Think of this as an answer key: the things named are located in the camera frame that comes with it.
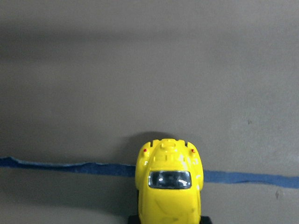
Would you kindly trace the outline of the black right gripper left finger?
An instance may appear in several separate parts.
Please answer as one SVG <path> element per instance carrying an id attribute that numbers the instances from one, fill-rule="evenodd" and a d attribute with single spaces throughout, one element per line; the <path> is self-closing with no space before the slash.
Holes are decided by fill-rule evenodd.
<path id="1" fill-rule="evenodd" d="M 128 224 L 140 224 L 138 215 L 131 215 L 128 217 Z"/>

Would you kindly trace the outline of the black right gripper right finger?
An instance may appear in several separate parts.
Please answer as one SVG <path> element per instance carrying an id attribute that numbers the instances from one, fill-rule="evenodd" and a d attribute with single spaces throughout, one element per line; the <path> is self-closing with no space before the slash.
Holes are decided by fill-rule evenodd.
<path id="1" fill-rule="evenodd" d="M 201 216 L 200 224 L 213 224 L 213 222 L 209 216 Z"/>

